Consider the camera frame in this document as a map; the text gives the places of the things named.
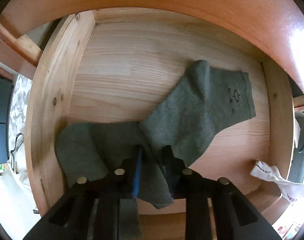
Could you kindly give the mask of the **dark green sock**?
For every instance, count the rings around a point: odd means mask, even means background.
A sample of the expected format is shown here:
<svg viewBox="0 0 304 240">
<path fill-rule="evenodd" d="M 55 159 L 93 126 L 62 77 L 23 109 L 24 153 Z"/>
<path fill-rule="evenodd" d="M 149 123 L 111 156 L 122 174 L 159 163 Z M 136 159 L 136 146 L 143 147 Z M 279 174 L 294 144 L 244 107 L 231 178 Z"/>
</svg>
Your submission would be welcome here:
<svg viewBox="0 0 304 240">
<path fill-rule="evenodd" d="M 165 177 L 153 156 L 138 122 L 114 124 L 78 123 L 66 127 L 58 136 L 55 153 L 68 185 L 79 177 L 102 179 L 120 168 L 122 161 L 143 148 L 138 197 L 160 209 L 172 204 Z"/>
<path fill-rule="evenodd" d="M 140 129 L 158 160 L 169 145 L 175 157 L 191 166 L 216 134 L 255 116 L 248 73 L 213 68 L 198 60 Z"/>
</svg>

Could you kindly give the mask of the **white clothes pile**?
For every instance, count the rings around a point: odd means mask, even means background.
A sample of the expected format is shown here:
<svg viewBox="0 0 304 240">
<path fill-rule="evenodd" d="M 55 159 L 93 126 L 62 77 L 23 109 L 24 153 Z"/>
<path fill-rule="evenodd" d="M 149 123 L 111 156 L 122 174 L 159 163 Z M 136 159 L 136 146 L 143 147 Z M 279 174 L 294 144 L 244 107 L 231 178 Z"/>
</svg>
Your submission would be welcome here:
<svg viewBox="0 0 304 240">
<path fill-rule="evenodd" d="M 12 239 L 23 239 L 40 220 L 29 186 L 24 145 L 16 153 L 18 174 L 10 166 L 0 175 L 0 224 Z"/>
</svg>

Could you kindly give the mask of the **white Hello Kitty cloth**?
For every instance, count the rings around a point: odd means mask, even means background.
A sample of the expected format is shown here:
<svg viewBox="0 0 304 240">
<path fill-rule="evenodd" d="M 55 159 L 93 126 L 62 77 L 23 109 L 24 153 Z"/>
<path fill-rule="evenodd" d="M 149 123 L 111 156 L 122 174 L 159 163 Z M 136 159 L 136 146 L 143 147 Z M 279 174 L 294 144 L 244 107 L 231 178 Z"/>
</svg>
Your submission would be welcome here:
<svg viewBox="0 0 304 240">
<path fill-rule="evenodd" d="M 269 166 L 264 161 L 258 160 L 255 162 L 255 166 L 251 170 L 250 175 L 260 180 L 275 183 L 281 191 L 281 195 L 290 203 L 298 200 L 297 196 L 292 192 L 294 184 L 283 179 L 276 166 Z"/>
</svg>

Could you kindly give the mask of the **floral grey white mat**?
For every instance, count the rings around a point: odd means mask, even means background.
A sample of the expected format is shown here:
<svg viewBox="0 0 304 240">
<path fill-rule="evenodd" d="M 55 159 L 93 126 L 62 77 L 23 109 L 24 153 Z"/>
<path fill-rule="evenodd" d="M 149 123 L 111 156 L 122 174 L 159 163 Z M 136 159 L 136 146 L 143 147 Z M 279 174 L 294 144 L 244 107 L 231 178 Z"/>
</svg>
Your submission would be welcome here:
<svg viewBox="0 0 304 240">
<path fill-rule="evenodd" d="M 31 87 L 31 79 L 20 74 L 17 75 L 9 111 L 9 151 L 14 148 L 16 135 L 20 132 L 25 134 L 25 123 Z M 16 161 L 21 166 L 23 166 L 23 162 L 25 162 L 24 143 L 16 153 Z"/>
</svg>

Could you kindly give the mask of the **wooden nightstand cabinet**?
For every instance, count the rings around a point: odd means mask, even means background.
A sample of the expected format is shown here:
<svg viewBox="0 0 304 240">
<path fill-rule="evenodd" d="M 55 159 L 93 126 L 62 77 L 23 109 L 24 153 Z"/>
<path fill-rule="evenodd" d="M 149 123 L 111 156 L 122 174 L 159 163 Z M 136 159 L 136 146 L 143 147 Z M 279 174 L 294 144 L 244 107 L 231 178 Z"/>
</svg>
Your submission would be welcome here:
<svg viewBox="0 0 304 240">
<path fill-rule="evenodd" d="M 219 25 L 276 61 L 304 93 L 304 14 L 293 0 L 0 0 L 0 23 L 15 37 L 62 16 L 137 7 Z"/>
</svg>

